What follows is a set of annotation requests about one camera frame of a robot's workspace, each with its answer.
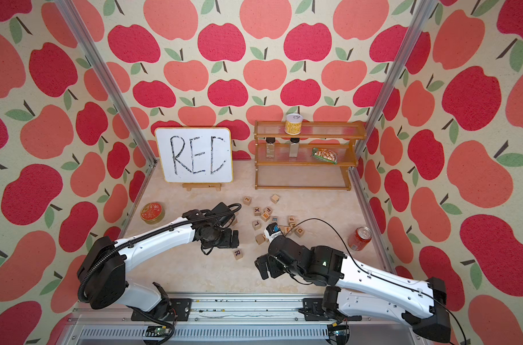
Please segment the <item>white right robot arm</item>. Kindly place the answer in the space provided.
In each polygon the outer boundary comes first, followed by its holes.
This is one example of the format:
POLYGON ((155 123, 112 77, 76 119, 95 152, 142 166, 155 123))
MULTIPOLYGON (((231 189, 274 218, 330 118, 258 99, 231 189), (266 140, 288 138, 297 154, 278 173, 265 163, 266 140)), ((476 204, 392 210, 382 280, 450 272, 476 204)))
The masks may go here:
POLYGON ((407 279, 358 263, 331 247, 308 249, 282 234, 270 237, 267 254, 258 257, 255 266, 264 280, 288 274, 324 287, 322 309, 329 319, 397 319, 424 339, 444 344, 451 340, 447 292, 439 278, 407 279))

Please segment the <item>wooden block letter R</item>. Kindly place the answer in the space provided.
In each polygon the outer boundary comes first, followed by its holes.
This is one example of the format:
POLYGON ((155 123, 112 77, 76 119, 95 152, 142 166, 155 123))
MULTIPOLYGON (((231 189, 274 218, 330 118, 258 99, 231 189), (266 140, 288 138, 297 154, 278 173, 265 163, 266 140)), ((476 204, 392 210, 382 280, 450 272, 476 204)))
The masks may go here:
POLYGON ((242 250, 239 249, 234 250, 233 255, 236 260, 240 260, 244 256, 242 250))

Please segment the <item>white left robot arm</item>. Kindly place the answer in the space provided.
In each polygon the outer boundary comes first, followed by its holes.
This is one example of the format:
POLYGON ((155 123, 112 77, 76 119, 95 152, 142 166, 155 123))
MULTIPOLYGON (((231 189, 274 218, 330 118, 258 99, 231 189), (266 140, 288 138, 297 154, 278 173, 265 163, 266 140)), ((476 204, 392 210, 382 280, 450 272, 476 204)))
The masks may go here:
POLYGON ((163 287, 157 283, 152 287, 132 283, 127 274, 159 254, 193 242, 200 244, 205 255, 215 248, 236 249, 238 231, 231 224, 241 209, 241 204, 228 206, 220 202, 211 210, 185 212, 169 224, 139 236, 96 240, 77 271, 78 300, 95 310, 121 304, 151 316, 170 312, 172 302, 163 287))

